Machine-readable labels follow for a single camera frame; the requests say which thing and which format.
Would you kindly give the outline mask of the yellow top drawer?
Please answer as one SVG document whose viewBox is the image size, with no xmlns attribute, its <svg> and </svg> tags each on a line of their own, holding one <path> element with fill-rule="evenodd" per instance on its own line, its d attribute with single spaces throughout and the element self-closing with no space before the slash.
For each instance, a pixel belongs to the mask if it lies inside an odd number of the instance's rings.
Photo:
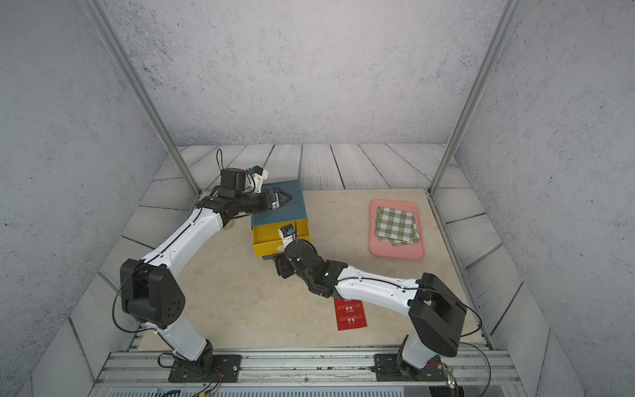
<svg viewBox="0 0 635 397">
<path fill-rule="evenodd" d="M 294 230 L 297 232 L 299 239 L 311 241 L 309 221 L 307 219 L 267 223 L 259 226 L 253 223 L 251 226 L 252 246 L 256 256 L 264 257 L 278 254 L 279 247 L 283 246 L 279 230 L 287 225 L 294 226 Z"/>
</svg>

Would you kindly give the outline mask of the red postcards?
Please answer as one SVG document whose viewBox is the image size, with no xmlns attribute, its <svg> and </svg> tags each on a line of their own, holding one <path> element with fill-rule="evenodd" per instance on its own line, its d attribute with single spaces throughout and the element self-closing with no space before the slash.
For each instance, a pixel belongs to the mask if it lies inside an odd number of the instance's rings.
<svg viewBox="0 0 635 397">
<path fill-rule="evenodd" d="M 338 331 L 367 327 L 364 305 L 360 300 L 334 299 Z"/>
</svg>

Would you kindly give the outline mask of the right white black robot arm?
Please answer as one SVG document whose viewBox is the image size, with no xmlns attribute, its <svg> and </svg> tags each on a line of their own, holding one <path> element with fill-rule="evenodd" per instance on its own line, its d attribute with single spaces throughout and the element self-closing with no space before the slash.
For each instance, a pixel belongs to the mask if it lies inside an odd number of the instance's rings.
<svg viewBox="0 0 635 397">
<path fill-rule="evenodd" d="M 418 279 L 398 279 L 372 274 L 323 259 L 305 240 L 286 244 L 274 261 L 279 276 L 299 277 L 320 297 L 359 300 L 409 318 L 415 334 L 406 337 L 400 353 L 407 366 L 421 370 L 433 357 L 458 354 L 470 307 L 437 276 L 424 273 Z"/>
</svg>

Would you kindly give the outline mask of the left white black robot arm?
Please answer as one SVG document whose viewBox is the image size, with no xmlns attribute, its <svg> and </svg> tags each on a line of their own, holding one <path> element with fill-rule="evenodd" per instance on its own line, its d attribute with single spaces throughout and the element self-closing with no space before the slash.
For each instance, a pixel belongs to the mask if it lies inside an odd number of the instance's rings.
<svg viewBox="0 0 635 397">
<path fill-rule="evenodd" d="M 265 187 L 268 172 L 259 166 L 226 168 L 221 182 L 201 198 L 193 213 L 158 248 L 120 268 L 117 292 L 122 311 L 157 332 L 185 362 L 211 354 L 211 343 L 193 327 L 185 311 L 185 295 L 178 279 L 206 241 L 236 218 L 278 210 L 293 200 L 280 187 Z"/>
</svg>

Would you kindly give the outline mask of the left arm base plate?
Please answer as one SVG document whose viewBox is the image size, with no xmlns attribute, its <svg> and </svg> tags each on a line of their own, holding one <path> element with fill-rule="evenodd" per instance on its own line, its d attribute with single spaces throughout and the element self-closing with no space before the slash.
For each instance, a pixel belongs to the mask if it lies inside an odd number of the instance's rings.
<svg viewBox="0 0 635 397">
<path fill-rule="evenodd" d="M 176 357 L 170 369 L 170 383 L 236 383 L 241 355 L 203 355 L 196 362 Z"/>
</svg>

